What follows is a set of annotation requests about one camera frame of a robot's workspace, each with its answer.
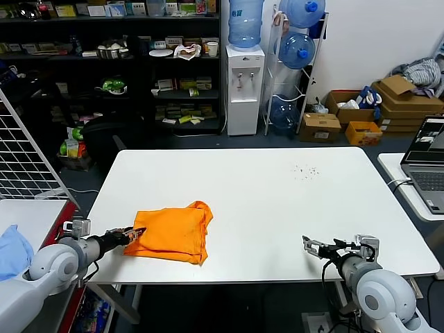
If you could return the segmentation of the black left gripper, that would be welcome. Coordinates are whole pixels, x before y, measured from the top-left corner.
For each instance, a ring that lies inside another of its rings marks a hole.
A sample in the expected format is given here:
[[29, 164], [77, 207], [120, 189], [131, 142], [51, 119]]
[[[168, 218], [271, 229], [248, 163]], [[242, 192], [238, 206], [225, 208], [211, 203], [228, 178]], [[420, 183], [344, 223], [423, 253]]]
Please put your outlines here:
[[140, 238], [146, 231], [145, 227], [113, 228], [106, 230], [103, 236], [98, 238], [101, 250], [113, 250], [117, 246], [129, 246]]

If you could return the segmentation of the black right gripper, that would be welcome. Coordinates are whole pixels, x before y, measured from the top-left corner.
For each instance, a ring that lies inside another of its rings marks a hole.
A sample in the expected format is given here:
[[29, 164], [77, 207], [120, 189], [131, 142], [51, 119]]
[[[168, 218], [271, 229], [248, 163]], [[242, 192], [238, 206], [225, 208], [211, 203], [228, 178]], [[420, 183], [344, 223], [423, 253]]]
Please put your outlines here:
[[352, 256], [350, 253], [339, 254], [339, 250], [358, 249], [354, 242], [347, 242], [340, 239], [334, 239], [335, 244], [323, 244], [317, 240], [310, 239], [308, 236], [302, 236], [303, 248], [310, 255], [319, 256], [321, 259], [328, 259], [332, 263], [340, 263]]

